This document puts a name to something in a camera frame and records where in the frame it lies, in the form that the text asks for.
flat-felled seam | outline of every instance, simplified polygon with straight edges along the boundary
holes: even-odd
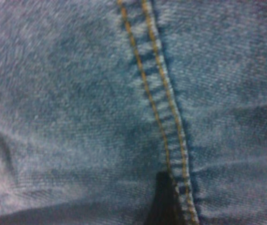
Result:
[[[183,163],[182,172],[183,172],[183,181],[184,181],[185,190],[186,190],[185,194],[186,194],[186,198],[187,198],[188,210],[191,214],[191,219],[194,222],[194,224],[198,224],[196,221],[196,215],[195,215],[194,211],[192,210],[193,204],[191,202],[192,199],[190,197],[189,184],[188,184],[189,175],[188,175],[187,169],[186,169],[188,165],[187,165],[187,159],[184,155],[183,137],[181,135],[182,127],[181,127],[181,124],[179,122],[178,115],[175,111],[175,106],[172,102],[172,97],[171,97],[171,94],[170,94],[170,91],[168,88],[168,82],[166,80],[166,77],[165,77],[165,74],[164,74],[164,71],[162,69],[160,59],[159,59],[159,52],[158,52],[158,47],[156,44],[156,38],[155,38],[155,35],[152,31],[152,22],[151,22],[151,18],[150,18],[149,12],[148,12],[148,8],[147,8],[147,0],[142,0],[142,8],[143,8],[143,12],[144,12],[145,17],[146,17],[146,23],[148,26],[149,37],[152,41],[152,47],[153,47],[153,52],[155,55],[155,61],[157,63],[159,73],[160,73],[160,76],[161,76],[161,79],[162,79],[162,82],[163,82],[163,85],[164,85],[164,88],[166,91],[169,107],[170,107],[172,114],[175,118],[175,124],[176,124],[178,139],[179,139],[179,143],[180,143],[180,151],[181,151],[181,155],[182,155],[182,163]]]
[[[128,21],[126,8],[123,6],[122,0],[117,0],[117,3],[121,8],[121,14],[122,14],[123,20],[125,22],[125,28],[126,28],[126,31],[128,32],[128,35],[129,35],[129,38],[130,38],[130,43],[131,43],[131,45],[133,47],[134,55],[135,55],[136,60],[137,60],[138,69],[141,72],[141,76],[142,76],[143,83],[144,83],[144,88],[145,88],[145,91],[146,91],[147,96],[149,98],[150,104],[151,104],[153,112],[154,112],[155,119],[156,119],[156,121],[158,123],[159,129],[160,129],[160,132],[161,132],[161,135],[162,135],[162,138],[163,138],[164,147],[165,147],[165,151],[166,151],[166,158],[167,158],[166,159],[166,161],[167,161],[167,170],[168,170],[168,173],[169,173],[169,175],[170,175],[170,177],[172,179],[172,182],[174,183],[175,179],[173,178],[172,172],[171,172],[171,163],[170,163],[167,136],[166,136],[166,133],[165,133],[165,131],[163,129],[162,123],[160,121],[158,110],[156,108],[155,102],[154,102],[153,97],[152,97],[152,95],[150,93],[149,85],[148,85],[147,78],[146,78],[146,73],[145,73],[144,68],[143,68],[143,63],[142,63],[141,58],[139,56],[137,45],[136,45],[136,41],[134,39],[133,33],[131,31],[131,26],[130,26],[130,23]],[[178,221],[178,213],[177,213],[176,207],[174,207],[173,209],[175,211],[176,219]]]

denim fabric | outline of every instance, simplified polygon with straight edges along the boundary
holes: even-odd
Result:
[[[0,0],[0,224],[141,225],[161,171],[267,225],[267,1]]]
[[[267,225],[267,1],[153,3],[200,224]]]

